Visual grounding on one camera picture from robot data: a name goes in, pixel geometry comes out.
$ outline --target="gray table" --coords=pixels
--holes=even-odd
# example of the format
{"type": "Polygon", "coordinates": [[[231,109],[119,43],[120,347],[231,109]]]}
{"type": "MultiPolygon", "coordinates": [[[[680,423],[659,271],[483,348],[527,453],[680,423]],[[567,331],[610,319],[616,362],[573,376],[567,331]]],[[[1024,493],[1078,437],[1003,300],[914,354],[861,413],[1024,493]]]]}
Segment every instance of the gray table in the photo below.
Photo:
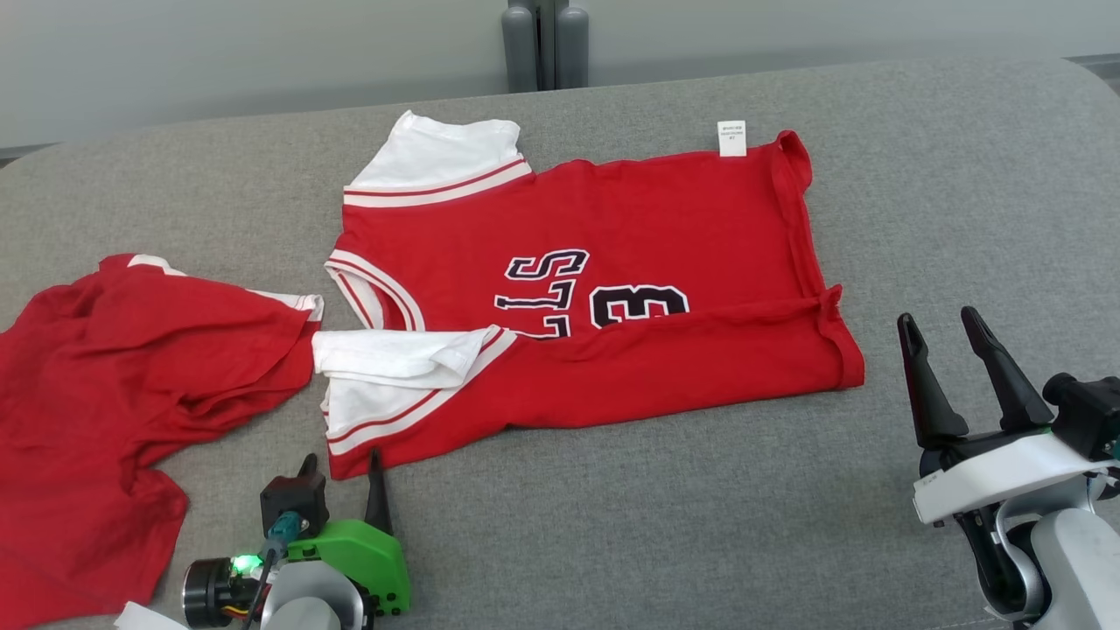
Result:
{"type": "MultiPolygon", "coordinates": [[[[393,470],[414,610],[384,628],[889,630],[984,621],[963,536],[918,524],[918,451],[894,321],[918,318],[958,410],[998,408],[958,321],[980,308],[1040,385],[1120,372],[1120,100],[1061,61],[952,59],[177,124],[60,146],[0,170],[0,326],[120,251],[193,275],[326,296],[340,188],[407,108],[507,118],[538,169],[752,143],[795,129],[827,280],[864,388],[581,430],[506,433],[393,470]],[[551,527],[559,522],[560,528],[551,527]]],[[[192,508],[155,606],[202,557],[255,549],[256,493],[324,455],[325,380],[164,464],[192,508]]],[[[332,483],[357,517],[365,481],[332,483]]],[[[1105,508],[1120,522],[1114,508],[1105,508]]],[[[105,619],[66,629],[109,628],[105,619]]]]}

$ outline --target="jersey number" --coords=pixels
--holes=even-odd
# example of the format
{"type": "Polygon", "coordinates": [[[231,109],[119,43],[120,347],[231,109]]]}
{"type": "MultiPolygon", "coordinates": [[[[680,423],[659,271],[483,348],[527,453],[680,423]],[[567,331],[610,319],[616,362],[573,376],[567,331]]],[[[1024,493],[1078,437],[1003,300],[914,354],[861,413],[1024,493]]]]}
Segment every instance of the jersey number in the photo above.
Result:
{"type": "MultiPolygon", "coordinates": [[[[578,276],[587,266],[590,254],[581,249],[550,251],[540,258],[523,257],[510,261],[505,277],[511,280],[543,280],[578,276]]],[[[571,322],[566,313],[571,308],[576,293],[576,278],[553,280],[549,284],[548,297],[514,298],[494,296],[494,306],[503,311],[510,308],[547,308],[559,311],[543,317],[545,334],[521,334],[536,339],[557,339],[571,335],[571,322]]],[[[591,291],[591,323],[597,328],[616,324],[624,319],[646,319],[660,315],[688,313],[689,299],[676,287],[654,285],[624,285],[597,287],[591,291]]]]}

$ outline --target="black cable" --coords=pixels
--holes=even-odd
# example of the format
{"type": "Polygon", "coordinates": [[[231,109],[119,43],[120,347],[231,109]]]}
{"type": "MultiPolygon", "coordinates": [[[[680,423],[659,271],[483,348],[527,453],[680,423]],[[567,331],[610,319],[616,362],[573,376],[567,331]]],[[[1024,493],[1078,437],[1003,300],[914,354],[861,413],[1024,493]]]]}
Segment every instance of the black cable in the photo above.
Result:
{"type": "Polygon", "coordinates": [[[261,594],[264,592],[264,585],[269,583],[269,572],[272,571],[272,562],[276,558],[276,549],[269,549],[264,554],[264,564],[261,565],[261,581],[256,583],[256,593],[253,595],[253,603],[249,606],[249,612],[245,614],[245,621],[241,623],[241,630],[249,630],[253,624],[253,617],[256,614],[256,606],[261,603],[261,594]]]}

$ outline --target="care label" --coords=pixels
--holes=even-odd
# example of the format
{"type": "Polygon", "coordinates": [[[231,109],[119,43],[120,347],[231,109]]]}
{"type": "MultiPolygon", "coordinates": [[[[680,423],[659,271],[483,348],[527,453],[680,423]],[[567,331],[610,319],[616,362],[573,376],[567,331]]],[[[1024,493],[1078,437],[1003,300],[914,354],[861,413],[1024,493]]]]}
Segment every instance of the care label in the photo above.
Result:
{"type": "Polygon", "coordinates": [[[716,127],[719,129],[719,157],[747,155],[747,121],[724,120],[716,127]]]}

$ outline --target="clothing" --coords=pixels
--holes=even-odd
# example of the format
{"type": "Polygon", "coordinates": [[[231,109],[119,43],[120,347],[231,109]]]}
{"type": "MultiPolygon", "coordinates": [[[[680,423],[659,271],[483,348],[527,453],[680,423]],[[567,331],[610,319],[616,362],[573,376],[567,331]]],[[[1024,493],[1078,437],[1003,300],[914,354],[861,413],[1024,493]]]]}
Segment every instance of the clothing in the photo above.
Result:
{"type": "Polygon", "coordinates": [[[307,385],[321,309],[133,254],[36,295],[0,333],[0,628],[148,602],[187,508],[151,466],[307,385]]]}
{"type": "Polygon", "coordinates": [[[746,157],[540,175],[515,143],[508,121],[405,112],[345,189],[326,268],[372,330],[315,342],[333,476],[364,472],[375,446],[395,465],[507,426],[862,385],[840,287],[813,252],[795,133],[746,157]]]}

